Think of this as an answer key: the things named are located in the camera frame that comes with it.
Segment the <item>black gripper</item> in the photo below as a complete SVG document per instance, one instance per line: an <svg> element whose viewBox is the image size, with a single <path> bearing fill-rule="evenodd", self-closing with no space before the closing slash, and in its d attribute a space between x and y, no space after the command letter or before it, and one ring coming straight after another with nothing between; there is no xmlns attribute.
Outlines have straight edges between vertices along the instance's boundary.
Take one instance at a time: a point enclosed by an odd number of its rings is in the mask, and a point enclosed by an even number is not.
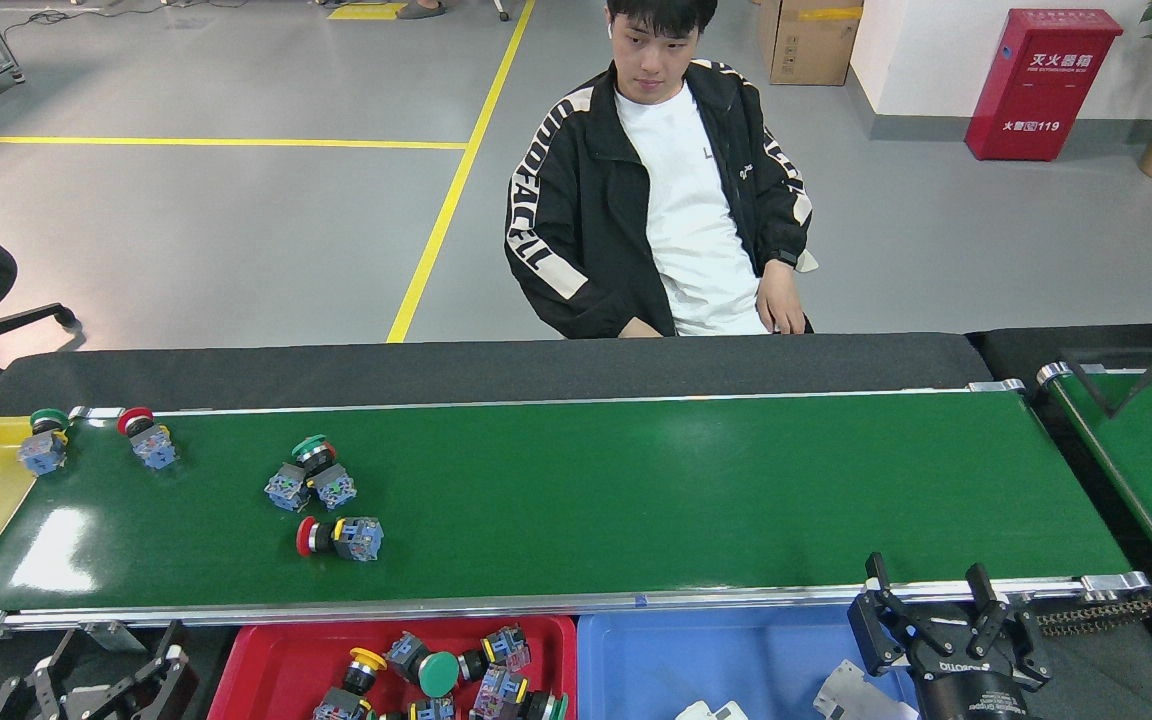
<svg viewBox="0 0 1152 720"><path fill-rule="evenodd" d="M865 569L867 582L847 620L867 673L911 661L923 719L1028 719L1020 685L1038 691L1052 673L1039 643L1041 629L1026 602L1011 605L998 594L986 566L975 562L968 569L975 605L968 653L943 657L942 632L893 591L881 553L870 553ZM923 644L914 647L918 641Z"/></svg>

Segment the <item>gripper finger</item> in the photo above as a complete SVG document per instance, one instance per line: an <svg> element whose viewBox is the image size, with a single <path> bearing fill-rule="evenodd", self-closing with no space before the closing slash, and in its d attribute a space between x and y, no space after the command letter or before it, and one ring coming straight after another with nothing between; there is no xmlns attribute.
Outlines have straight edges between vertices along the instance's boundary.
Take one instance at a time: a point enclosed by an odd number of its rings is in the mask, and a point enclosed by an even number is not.
<svg viewBox="0 0 1152 720"><path fill-rule="evenodd" d="M88 688L88 719L182 719L198 676L180 644L169 644L131 676Z"/></svg>
<svg viewBox="0 0 1152 720"><path fill-rule="evenodd" d="M0 719L68 719L68 680L77 660L77 630L68 630L51 655L26 675L9 676L0 687Z"/></svg>

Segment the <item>person's left hand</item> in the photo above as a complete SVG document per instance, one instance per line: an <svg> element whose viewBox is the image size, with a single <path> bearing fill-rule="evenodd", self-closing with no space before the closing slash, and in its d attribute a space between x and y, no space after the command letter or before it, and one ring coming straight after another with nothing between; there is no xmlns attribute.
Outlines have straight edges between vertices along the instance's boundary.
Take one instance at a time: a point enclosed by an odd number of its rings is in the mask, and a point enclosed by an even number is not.
<svg viewBox="0 0 1152 720"><path fill-rule="evenodd" d="M772 334L805 334L806 316L796 285L796 270L781 260L764 265L756 288L756 313Z"/></svg>

